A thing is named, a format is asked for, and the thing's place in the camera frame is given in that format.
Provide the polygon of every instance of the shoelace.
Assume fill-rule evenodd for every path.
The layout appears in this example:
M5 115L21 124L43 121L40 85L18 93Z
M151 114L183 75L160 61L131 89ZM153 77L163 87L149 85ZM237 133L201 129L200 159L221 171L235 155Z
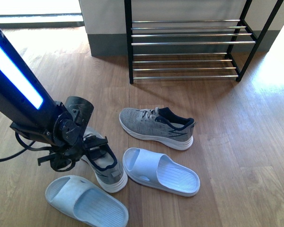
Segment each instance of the shoelace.
M159 108L156 107L154 110L149 110L149 109L142 109L142 110L139 110L141 112L141 115L139 116L139 120L140 121L154 121L155 118L157 116L159 116Z

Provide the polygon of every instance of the gray sneaker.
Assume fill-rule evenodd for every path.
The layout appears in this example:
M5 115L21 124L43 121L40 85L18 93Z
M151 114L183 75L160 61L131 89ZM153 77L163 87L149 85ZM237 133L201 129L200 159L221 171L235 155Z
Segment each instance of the gray sneaker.
M125 108L119 115L123 129L140 140L155 140L177 150L193 144L193 118L175 115L168 107L154 110Z
M83 139L95 141L103 137L93 128L87 127ZM106 192L118 192L125 187L127 174L108 144L90 149L81 159L91 166L100 186Z

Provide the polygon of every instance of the shoe sole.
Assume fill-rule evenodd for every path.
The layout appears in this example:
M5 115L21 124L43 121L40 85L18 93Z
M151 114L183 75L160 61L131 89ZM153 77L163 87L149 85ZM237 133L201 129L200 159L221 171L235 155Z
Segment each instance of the shoe sole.
M148 136L148 135L141 135L138 134L134 131L131 131L130 129L128 129L121 121L120 119L120 115L119 115L119 121L121 123L122 128L128 133L130 134L132 137L135 137L139 140L153 140L153 141L157 141L160 143L163 143L164 145L176 149L176 150L187 150L188 148L191 147L191 145L193 145L194 142L194 138L193 136L191 136L187 141L184 142L180 142L180 141L176 141L176 140L172 140L166 137L161 137L161 136Z
M94 170L94 168L92 167L92 163L88 160L88 158L86 156L82 156L81 159L83 161L87 162L90 165L90 167L92 168L92 170L94 171L94 173L96 175L96 179L97 179L99 185L106 192L108 192L108 193L115 193L115 192L120 191L121 189L123 189L126 186L128 177L127 177L127 174L126 174L126 172L124 170L123 170L123 175L122 175L121 179L118 182L113 183L113 184L106 184L103 181L101 181L101 179L98 178L97 173Z

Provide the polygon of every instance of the gray baseboard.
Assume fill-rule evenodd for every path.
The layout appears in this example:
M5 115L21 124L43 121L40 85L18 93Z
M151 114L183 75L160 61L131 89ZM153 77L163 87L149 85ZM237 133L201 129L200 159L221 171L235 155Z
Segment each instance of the gray baseboard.
M267 31L265 38L258 48L258 52L268 52L280 31ZM126 34L88 34L89 45L92 56L112 56L112 55L127 55ZM193 38L169 38L168 42L218 42L230 41L230 37L193 37ZM136 39L135 42L145 42L146 39ZM241 36L238 41L252 41L249 36ZM149 38L147 42L166 42L166 38ZM238 44L233 48L233 52L250 52L253 44ZM211 52L226 52L228 45L172 45L172 46L139 46L134 47L135 54L141 53L211 53Z
M16 28L65 28L65 27L82 27L83 21L69 22L41 22L41 23L0 23L0 29Z
M92 56L127 55L126 34L88 34Z

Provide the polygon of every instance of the slide sandal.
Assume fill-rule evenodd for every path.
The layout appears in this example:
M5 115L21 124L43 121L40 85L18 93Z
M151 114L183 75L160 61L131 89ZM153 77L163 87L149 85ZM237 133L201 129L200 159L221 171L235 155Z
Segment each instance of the slide sandal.
M129 148L123 155L127 175L137 183L182 196L193 196L200 189L198 175L165 154Z
M60 177L47 187L46 200L57 210L93 227L125 227L127 208L80 176Z

